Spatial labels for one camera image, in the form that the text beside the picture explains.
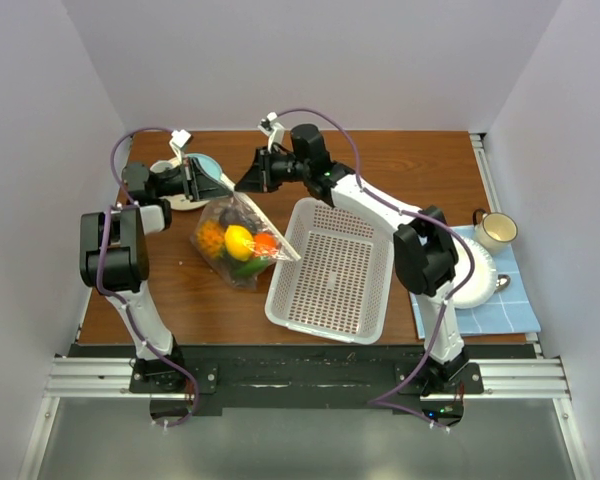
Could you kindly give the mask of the clear zip top bag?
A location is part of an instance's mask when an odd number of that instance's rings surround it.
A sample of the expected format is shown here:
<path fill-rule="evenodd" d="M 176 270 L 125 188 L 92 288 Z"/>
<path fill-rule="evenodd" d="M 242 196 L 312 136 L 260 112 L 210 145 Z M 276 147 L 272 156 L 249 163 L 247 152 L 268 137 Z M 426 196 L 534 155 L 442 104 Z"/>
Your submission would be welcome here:
<path fill-rule="evenodd" d="M 259 276 L 301 255 L 246 194 L 210 201 L 191 236 L 191 243 L 230 287 L 255 290 Z"/>

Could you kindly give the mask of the yellow fake lemon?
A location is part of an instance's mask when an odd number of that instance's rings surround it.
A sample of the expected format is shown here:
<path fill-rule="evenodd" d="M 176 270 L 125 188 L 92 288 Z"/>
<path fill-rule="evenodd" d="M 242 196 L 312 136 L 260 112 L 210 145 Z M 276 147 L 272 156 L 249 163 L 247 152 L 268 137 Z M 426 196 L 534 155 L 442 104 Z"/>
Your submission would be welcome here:
<path fill-rule="evenodd" d="M 235 260 L 246 262 L 253 254 L 253 236 L 242 226 L 231 225 L 226 229 L 224 244 L 227 253 Z"/>

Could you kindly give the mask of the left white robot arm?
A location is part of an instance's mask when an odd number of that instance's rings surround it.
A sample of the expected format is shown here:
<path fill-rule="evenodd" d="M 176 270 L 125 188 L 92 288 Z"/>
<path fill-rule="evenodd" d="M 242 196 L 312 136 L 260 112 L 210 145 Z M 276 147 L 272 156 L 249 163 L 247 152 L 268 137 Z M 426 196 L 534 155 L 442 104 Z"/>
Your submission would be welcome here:
<path fill-rule="evenodd" d="M 191 385 L 192 374 L 149 290 L 146 236 L 170 228 L 170 197 L 180 195 L 192 202 L 228 197 L 231 189 L 222 175 L 219 164 L 203 154 L 187 154 L 160 171 L 129 163 L 121 180 L 131 199 L 123 206 L 81 217 L 80 276 L 114 306 L 124 322 L 135 347 L 132 380 L 136 384 L 165 392 Z"/>

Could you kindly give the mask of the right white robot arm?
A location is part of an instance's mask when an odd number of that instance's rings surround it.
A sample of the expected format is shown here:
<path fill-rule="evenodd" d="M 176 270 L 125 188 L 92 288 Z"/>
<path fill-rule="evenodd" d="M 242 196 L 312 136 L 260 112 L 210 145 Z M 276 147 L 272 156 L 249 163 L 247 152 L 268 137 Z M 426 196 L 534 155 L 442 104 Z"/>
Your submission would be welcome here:
<path fill-rule="evenodd" d="M 409 377 L 425 379 L 436 392 L 449 392 L 460 382 L 469 357 L 452 302 L 460 286 L 454 280 L 460 240 L 443 212 L 434 206 L 421 209 L 399 202 L 364 182 L 355 170 L 332 160 L 314 124 L 286 131 L 279 121 L 264 119 L 259 129 L 267 144 L 256 149 L 237 191 L 271 193 L 284 183 L 300 182 L 314 199 L 360 217 L 387 236 L 398 280 L 418 296 L 422 320 L 433 324 L 425 336 L 425 352 Z M 286 134 L 290 148 L 281 144 Z"/>

